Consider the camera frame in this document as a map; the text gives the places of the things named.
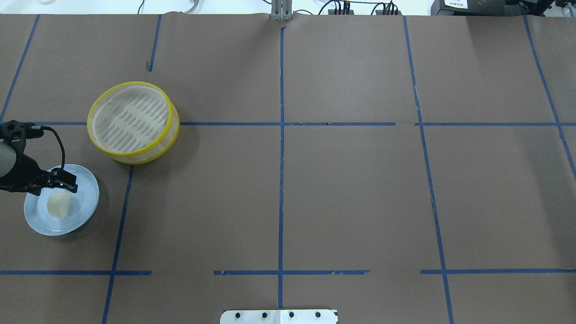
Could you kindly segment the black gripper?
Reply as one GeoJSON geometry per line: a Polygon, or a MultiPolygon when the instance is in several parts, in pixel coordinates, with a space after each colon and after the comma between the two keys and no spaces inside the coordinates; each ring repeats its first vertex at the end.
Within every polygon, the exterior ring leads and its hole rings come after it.
{"type": "Polygon", "coordinates": [[[65,189],[77,193],[77,176],[61,167],[49,172],[39,168],[37,162],[27,155],[17,158],[14,167],[0,179],[0,189],[11,193],[29,193],[36,196],[43,188],[65,189]]]}

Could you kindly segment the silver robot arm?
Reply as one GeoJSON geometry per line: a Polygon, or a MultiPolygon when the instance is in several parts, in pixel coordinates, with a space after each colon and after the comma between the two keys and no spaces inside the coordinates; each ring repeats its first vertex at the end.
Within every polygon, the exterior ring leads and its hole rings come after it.
{"type": "Polygon", "coordinates": [[[37,162],[2,143],[0,153],[0,189],[10,193],[41,195],[42,189],[65,189],[78,192],[77,177],[56,167],[50,171],[39,168],[37,162]]]}

